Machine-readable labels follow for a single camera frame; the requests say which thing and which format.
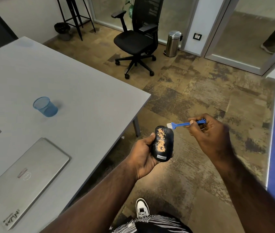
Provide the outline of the person's right hand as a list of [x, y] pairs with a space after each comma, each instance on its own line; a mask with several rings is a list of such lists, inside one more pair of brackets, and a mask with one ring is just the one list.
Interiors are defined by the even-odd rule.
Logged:
[[228, 127], [209, 114], [207, 118], [208, 140], [197, 141], [198, 145], [215, 166], [232, 162], [236, 156], [230, 141]]

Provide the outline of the person's left hand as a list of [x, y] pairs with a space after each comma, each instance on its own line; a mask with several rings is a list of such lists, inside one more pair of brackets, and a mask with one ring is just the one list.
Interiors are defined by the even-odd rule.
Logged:
[[148, 175], [159, 163], [151, 155], [150, 149], [151, 146], [144, 145], [140, 139], [134, 143], [129, 155], [125, 158], [124, 162], [136, 180]]

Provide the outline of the small blue cleaning brush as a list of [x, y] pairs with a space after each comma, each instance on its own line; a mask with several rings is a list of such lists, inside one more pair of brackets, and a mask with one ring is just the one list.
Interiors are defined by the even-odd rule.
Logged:
[[[196, 123], [198, 125], [206, 124], [206, 119], [198, 120], [198, 121], [196, 121]], [[170, 128], [170, 129], [176, 129], [177, 127], [181, 127], [181, 126], [190, 126], [190, 122], [181, 123], [181, 124], [176, 124], [176, 123], [171, 122], [171, 123], [168, 123], [166, 126], [167, 126], [167, 128]]]

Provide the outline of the black computer mouse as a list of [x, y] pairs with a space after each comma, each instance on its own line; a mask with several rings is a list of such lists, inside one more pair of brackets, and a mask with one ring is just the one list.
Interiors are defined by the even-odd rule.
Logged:
[[174, 132], [166, 126], [155, 128], [155, 139], [151, 144], [151, 154], [159, 162], [171, 159], [174, 150]]

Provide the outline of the person's right forearm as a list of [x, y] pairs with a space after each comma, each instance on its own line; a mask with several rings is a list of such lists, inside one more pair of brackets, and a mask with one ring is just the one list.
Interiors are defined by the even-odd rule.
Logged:
[[212, 160], [245, 233], [275, 233], [275, 198], [233, 153]]

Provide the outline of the person's left forearm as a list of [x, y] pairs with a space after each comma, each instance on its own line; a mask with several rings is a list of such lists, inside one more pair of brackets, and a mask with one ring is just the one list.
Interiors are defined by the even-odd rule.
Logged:
[[138, 173], [131, 160], [108, 176], [40, 233], [106, 233], [130, 195]]

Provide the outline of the person's white sneaker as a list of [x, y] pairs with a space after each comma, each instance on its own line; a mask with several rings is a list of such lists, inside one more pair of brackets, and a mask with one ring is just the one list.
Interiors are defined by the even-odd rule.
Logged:
[[137, 218], [144, 218], [150, 215], [149, 207], [143, 198], [139, 198], [136, 200], [135, 207]]

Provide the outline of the steel pedal bin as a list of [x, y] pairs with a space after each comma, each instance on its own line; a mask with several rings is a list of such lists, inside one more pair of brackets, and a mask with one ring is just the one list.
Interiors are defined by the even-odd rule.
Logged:
[[164, 55], [166, 57], [175, 57], [178, 52], [180, 41], [182, 41], [182, 33], [180, 31], [170, 31]]

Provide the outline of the grey table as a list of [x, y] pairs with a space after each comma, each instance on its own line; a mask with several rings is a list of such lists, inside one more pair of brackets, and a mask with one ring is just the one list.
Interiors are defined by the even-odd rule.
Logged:
[[150, 97], [27, 37], [0, 47], [0, 233], [67, 210]]

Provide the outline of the black office chair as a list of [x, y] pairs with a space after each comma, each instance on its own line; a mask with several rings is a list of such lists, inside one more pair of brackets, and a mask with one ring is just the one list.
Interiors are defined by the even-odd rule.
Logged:
[[125, 79], [129, 79], [129, 71], [133, 66], [140, 64], [149, 71], [149, 75], [154, 76], [143, 59], [151, 58], [156, 61], [153, 54], [158, 48], [158, 28], [159, 19], [164, 0], [135, 0], [132, 7], [132, 30], [128, 30], [124, 21], [126, 10], [114, 12], [111, 17], [120, 19], [123, 32], [114, 38], [114, 44], [131, 56], [116, 58], [115, 64], [120, 65], [121, 61], [131, 61], [124, 73]]

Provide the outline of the blue mesh cup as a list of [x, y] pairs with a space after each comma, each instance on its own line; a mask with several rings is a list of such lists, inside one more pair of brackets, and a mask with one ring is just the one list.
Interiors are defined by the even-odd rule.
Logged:
[[53, 117], [58, 113], [58, 107], [55, 106], [49, 97], [39, 97], [33, 102], [33, 108], [42, 113], [45, 117]]

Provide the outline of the silver laptop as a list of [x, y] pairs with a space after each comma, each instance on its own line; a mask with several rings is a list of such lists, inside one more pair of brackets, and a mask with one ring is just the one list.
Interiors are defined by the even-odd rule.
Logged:
[[45, 138], [35, 142], [0, 176], [0, 223], [12, 229], [70, 161]]

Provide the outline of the green potted plant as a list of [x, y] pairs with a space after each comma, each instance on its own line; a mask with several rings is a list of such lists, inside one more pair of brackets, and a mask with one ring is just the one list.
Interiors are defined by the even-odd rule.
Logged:
[[135, 3], [135, 0], [125, 0], [125, 3], [122, 7], [122, 10], [125, 10], [126, 6], [128, 5], [128, 15], [130, 17], [130, 19], [132, 19], [132, 14], [133, 14], [133, 8], [134, 8], [134, 3]]

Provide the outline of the black metal stand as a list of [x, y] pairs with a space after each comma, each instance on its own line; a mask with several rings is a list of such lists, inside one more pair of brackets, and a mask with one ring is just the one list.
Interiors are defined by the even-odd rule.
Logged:
[[89, 0], [56, 0], [64, 23], [76, 30], [81, 41], [83, 41], [82, 30], [85, 24], [91, 23], [93, 31], [96, 32], [94, 19], [91, 13]]

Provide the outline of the glass door frame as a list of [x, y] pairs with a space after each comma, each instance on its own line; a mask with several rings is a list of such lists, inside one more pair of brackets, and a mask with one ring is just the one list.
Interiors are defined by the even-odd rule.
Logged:
[[275, 66], [275, 53], [268, 54], [260, 45], [273, 31], [275, 0], [224, 0], [205, 58], [264, 75]]

